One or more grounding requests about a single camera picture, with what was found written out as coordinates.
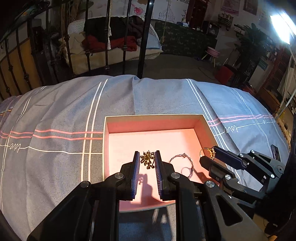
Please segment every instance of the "open box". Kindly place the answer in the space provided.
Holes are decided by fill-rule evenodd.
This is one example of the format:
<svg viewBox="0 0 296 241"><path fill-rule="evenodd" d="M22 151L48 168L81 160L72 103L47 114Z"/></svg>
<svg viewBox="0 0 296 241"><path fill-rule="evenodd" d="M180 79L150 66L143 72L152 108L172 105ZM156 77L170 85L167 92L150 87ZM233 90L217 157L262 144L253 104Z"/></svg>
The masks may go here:
<svg viewBox="0 0 296 241"><path fill-rule="evenodd" d="M191 181L204 183L208 171L199 163L202 148L217 145L203 115L126 115L106 116L103 134L103 179L119 172L122 164L131 162L135 151L160 151L162 161L169 162L178 154L191 157L194 170ZM176 157L171 162L176 172L190 174L187 158ZM175 203L162 201L158 194L155 169L140 164L137 194L133 201L120 201L120 212L154 209Z"/></svg>

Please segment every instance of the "floor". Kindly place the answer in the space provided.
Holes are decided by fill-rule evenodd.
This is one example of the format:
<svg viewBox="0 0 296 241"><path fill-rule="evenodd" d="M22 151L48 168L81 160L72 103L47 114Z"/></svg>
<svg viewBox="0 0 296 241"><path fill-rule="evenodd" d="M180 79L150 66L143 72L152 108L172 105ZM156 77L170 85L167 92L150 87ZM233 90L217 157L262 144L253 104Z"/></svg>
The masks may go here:
<svg viewBox="0 0 296 241"><path fill-rule="evenodd" d="M125 74L137 75L138 60L126 62ZM193 79L219 84L214 74L216 69L209 61L198 61L191 57L161 54L155 59L145 60L143 78L151 79ZM92 71L91 75L101 74ZM109 75L122 75L122 63L110 66Z"/></svg>

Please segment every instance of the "red cloth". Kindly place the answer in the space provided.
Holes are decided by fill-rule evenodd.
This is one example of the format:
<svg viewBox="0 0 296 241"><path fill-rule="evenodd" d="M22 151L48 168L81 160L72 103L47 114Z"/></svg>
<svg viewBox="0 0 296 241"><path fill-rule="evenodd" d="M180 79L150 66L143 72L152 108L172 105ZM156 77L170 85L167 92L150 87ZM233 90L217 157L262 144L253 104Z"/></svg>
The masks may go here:
<svg viewBox="0 0 296 241"><path fill-rule="evenodd" d="M123 48L124 38L114 39L110 41L111 49ZM88 35L86 39L82 41L82 45L88 48L92 53L105 51L105 43L101 43L96 37ZM136 38L134 36L127 36L126 45L128 47L127 51L137 51Z"/></svg>

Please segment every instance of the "lamp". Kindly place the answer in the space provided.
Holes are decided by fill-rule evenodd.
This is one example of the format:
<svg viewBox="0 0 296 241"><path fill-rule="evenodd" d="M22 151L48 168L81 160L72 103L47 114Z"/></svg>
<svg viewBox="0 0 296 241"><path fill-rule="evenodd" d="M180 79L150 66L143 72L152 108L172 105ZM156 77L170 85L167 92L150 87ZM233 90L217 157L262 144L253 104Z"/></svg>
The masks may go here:
<svg viewBox="0 0 296 241"><path fill-rule="evenodd" d="M276 30L276 33L278 34L279 38L288 44L288 49L290 50L292 58L296 64L296 59L294 57L294 54L292 52L291 45L290 45L290 34L292 35L292 37L293 35L296 35L295 24L285 12L282 12L281 14L276 14L270 17L271 17L271 21L274 26L274 29ZM278 116L275 117L275 120L277 120L280 117L280 115L284 112L284 110L288 107L288 105L290 104L295 94L296 94L296 88L293 94L291 95L291 98L287 102L286 106L280 111Z"/></svg>

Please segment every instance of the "yellow wall panel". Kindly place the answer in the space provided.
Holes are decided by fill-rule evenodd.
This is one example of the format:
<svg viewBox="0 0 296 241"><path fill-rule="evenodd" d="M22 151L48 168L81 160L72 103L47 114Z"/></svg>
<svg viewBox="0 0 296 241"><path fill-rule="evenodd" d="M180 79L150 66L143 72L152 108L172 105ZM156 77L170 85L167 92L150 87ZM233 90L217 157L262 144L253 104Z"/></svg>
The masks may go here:
<svg viewBox="0 0 296 241"><path fill-rule="evenodd" d="M26 39L23 43L20 44L20 50L21 50L25 70L27 74L29 74L29 81L31 83L32 88L35 89L37 87L42 86L40 82L40 78L37 73L33 56L31 54L30 39ZM24 72L20 64L17 48L13 49L9 53L9 59L10 59L11 65L13 66L13 73L17 81L17 84L22 94L25 94L30 89L26 80L24 79ZM11 72L8 70L8 62L6 57L1 61L0 66L3 72L3 76L6 81L6 84L10 88L11 95L19 95L19 92L13 81ZM8 93L6 93L5 85L3 83L1 76L0 76L0 91L5 99L9 97Z"/></svg>
<svg viewBox="0 0 296 241"><path fill-rule="evenodd" d="M24 62L25 70L29 74L29 80L33 89L42 86L40 78L37 73L35 62L31 54L30 40L24 42L20 46L20 51L22 53L22 59Z"/></svg>

